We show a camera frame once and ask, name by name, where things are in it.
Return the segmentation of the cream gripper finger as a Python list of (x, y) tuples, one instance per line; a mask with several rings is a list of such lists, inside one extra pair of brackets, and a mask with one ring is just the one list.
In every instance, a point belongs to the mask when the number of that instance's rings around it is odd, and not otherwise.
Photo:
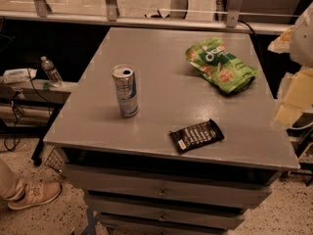
[(293, 125), (313, 106), (313, 68), (303, 66), (295, 74), (287, 72), (277, 96), (273, 121), (282, 126)]

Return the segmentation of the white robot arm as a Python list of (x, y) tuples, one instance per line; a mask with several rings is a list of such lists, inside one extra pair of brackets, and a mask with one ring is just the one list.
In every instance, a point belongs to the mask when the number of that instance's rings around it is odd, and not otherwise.
[(274, 116), (274, 122), (291, 126), (313, 105), (313, 3), (294, 25), (269, 44), (268, 50), (289, 53), (291, 60), (301, 65), (295, 75), (282, 79)]

